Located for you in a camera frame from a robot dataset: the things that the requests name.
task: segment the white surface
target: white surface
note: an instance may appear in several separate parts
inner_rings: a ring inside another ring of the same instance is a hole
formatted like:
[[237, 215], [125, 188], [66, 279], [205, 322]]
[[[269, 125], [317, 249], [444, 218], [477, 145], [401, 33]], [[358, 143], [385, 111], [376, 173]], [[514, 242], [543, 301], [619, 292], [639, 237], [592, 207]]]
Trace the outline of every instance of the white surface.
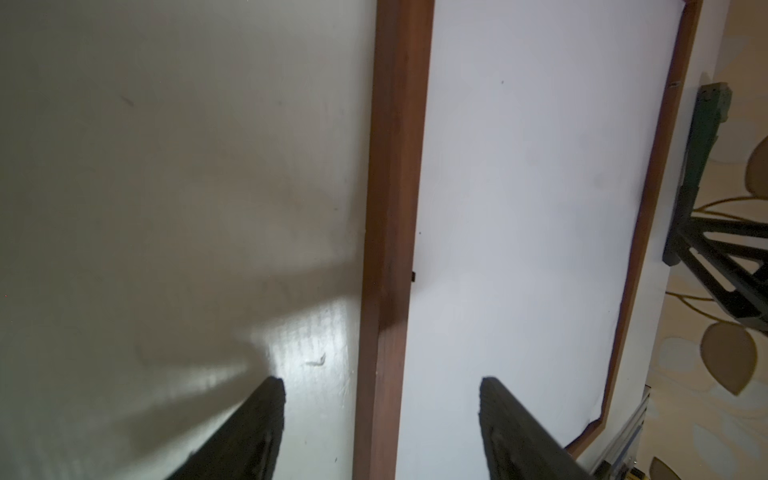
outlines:
[[599, 416], [682, 7], [437, 2], [399, 480], [487, 470], [483, 376], [563, 445]]
[[375, 5], [2, 2], [0, 478], [164, 478], [268, 373], [275, 479], [350, 477]]
[[648, 250], [627, 332], [627, 343], [619, 365], [611, 411], [608, 414], [605, 430], [578, 458], [579, 464], [587, 468], [594, 464], [605, 447], [621, 431], [621, 427], [637, 408], [643, 395], [650, 355], [661, 315], [661, 304], [664, 301], [664, 290], [667, 287], [670, 272], [669, 267], [661, 261], [661, 254], [664, 251], [664, 242], [667, 239], [672, 217], [690, 120], [694, 115], [694, 103], [699, 85], [710, 83], [713, 77], [728, 5], [728, 0], [703, 0], [694, 49], [691, 52], [684, 92], [677, 112], [667, 168], [664, 171], [664, 182], [661, 185], [654, 225], [650, 230]]

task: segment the wooden strip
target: wooden strip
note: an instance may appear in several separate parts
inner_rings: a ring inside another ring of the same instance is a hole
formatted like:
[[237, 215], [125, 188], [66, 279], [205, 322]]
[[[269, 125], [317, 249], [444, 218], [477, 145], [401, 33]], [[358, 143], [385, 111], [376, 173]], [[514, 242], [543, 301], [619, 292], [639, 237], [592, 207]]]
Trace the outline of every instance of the wooden strip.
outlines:
[[664, 176], [664, 168], [667, 166], [667, 155], [672, 143], [677, 109], [680, 107], [680, 97], [683, 94], [683, 83], [688, 72], [690, 53], [694, 47], [696, 27], [699, 24], [702, 0], [689, 0], [686, 2], [683, 15], [680, 18], [680, 27], [677, 30], [674, 53], [667, 75], [667, 89], [661, 100], [659, 121], [656, 125], [654, 145], [650, 151], [648, 171], [645, 176], [643, 196], [640, 202], [640, 211], [637, 214], [637, 222], [632, 238], [632, 247], [629, 254], [629, 267], [627, 268], [627, 282], [624, 284], [624, 295], [619, 307], [619, 319], [616, 325], [614, 348], [611, 352], [611, 362], [608, 364], [608, 378], [605, 384], [603, 405], [600, 418], [587, 426], [587, 429], [577, 439], [566, 447], [566, 450], [578, 457], [605, 429], [605, 422], [611, 410], [611, 399], [616, 388], [616, 380], [621, 364], [621, 354], [624, 351], [624, 343], [627, 340], [627, 331], [634, 308], [634, 300], [637, 295], [637, 285], [640, 283], [640, 274], [645, 260], [645, 251], [650, 239], [650, 228], [654, 222], [654, 214], [661, 190], [661, 181]]
[[353, 480], [393, 480], [434, 0], [379, 0]]

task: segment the brown leaf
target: brown leaf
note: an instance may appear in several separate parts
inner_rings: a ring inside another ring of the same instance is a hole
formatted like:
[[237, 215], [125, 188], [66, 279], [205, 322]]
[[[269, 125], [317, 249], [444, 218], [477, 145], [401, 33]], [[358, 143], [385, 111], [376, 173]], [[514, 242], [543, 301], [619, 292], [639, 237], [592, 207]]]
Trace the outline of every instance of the brown leaf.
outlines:
[[757, 367], [755, 340], [741, 325], [713, 323], [701, 339], [701, 359], [715, 380], [739, 395]]
[[658, 458], [654, 457], [654, 460], [650, 463], [650, 472], [648, 473], [650, 480], [680, 480], [672, 468], [669, 468], [666, 463], [662, 462]]
[[752, 151], [746, 163], [744, 183], [752, 195], [768, 200], [768, 137]]

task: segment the wallpaper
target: wallpaper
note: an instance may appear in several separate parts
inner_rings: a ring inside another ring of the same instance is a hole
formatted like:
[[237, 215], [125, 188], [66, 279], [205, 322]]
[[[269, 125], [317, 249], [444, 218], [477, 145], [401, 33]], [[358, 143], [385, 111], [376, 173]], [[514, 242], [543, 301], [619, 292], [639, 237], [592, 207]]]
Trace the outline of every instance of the wallpaper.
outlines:
[[[728, 82], [733, 103], [700, 184], [700, 215], [768, 222], [767, 18], [768, 2], [732, 0], [715, 78], [702, 79]], [[647, 384], [637, 466], [653, 480], [768, 478], [768, 337], [733, 323], [682, 263], [670, 273]]]

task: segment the brown wooden trim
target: brown wooden trim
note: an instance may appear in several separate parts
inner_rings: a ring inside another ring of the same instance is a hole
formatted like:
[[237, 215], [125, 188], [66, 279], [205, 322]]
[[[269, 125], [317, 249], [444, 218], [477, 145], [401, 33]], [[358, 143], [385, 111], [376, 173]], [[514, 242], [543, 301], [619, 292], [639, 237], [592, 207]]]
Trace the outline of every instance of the brown wooden trim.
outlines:
[[650, 151], [648, 171], [645, 176], [643, 196], [640, 201], [640, 211], [637, 214], [637, 223], [634, 227], [634, 237], [629, 254], [629, 267], [627, 268], [627, 282], [624, 284], [624, 295], [619, 307], [619, 320], [616, 325], [614, 348], [611, 352], [611, 362], [608, 364], [608, 378], [605, 384], [603, 405], [600, 418], [590, 423], [577, 439], [566, 447], [566, 450], [578, 457], [605, 429], [605, 421], [611, 409], [616, 380], [621, 364], [621, 354], [624, 351], [624, 342], [627, 340], [630, 317], [634, 307], [634, 299], [637, 295], [637, 285], [640, 283], [640, 274], [645, 260], [645, 250], [648, 248], [650, 228], [654, 222], [654, 214], [659, 199], [661, 180], [664, 176], [664, 168], [667, 166], [667, 155], [672, 143], [677, 120], [677, 109], [680, 107], [680, 96], [683, 93], [683, 83], [688, 72], [690, 53], [694, 47], [696, 28], [699, 24], [702, 0], [686, 0], [683, 15], [680, 18], [680, 27], [677, 30], [674, 53], [667, 75], [667, 89], [661, 100], [659, 121], [656, 125], [654, 145]]
[[353, 480], [393, 480], [434, 0], [379, 0]]

